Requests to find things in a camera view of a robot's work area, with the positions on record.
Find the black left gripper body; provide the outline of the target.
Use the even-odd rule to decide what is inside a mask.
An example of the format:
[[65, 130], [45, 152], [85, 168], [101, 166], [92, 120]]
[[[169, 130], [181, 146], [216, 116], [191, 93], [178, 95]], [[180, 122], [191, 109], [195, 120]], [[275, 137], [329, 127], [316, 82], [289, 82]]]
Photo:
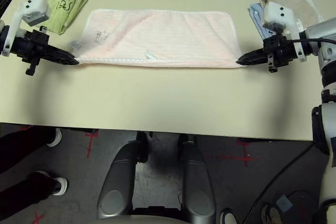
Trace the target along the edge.
[[12, 53], [21, 57], [22, 62], [29, 64], [27, 75], [34, 75], [41, 58], [47, 56], [48, 41], [49, 35], [45, 26], [40, 26], [39, 30], [28, 32], [28, 35], [23, 37], [15, 37]]

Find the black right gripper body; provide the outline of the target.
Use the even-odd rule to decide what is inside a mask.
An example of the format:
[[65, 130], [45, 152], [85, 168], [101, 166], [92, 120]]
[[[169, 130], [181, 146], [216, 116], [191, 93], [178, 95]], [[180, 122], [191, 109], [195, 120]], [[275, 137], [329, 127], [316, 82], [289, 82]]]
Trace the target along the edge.
[[297, 58], [295, 47], [285, 36], [272, 36], [264, 39], [264, 53], [267, 56], [268, 71], [275, 73], [279, 67], [289, 65]]

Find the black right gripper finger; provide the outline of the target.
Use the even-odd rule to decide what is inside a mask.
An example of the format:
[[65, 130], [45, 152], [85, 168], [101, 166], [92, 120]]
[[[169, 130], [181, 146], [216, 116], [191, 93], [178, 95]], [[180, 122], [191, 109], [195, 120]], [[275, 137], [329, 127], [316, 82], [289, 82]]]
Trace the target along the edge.
[[260, 65], [265, 63], [265, 57], [257, 56], [257, 57], [251, 57], [251, 56], [241, 56], [237, 63], [239, 65]]
[[248, 52], [246, 54], [243, 54], [242, 56], [251, 56], [251, 57], [257, 57], [257, 56], [261, 56], [261, 57], [265, 57], [265, 53], [263, 51], [263, 49], [257, 49], [257, 50], [253, 50], [251, 52]]

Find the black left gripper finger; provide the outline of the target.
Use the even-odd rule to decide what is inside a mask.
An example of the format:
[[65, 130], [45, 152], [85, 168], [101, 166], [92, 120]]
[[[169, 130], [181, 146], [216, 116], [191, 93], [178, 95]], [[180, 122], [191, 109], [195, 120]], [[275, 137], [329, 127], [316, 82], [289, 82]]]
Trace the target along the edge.
[[78, 63], [71, 53], [51, 45], [46, 48], [46, 60], [54, 63]]
[[78, 65], [79, 62], [68, 52], [56, 52], [46, 56], [46, 60], [65, 66]]

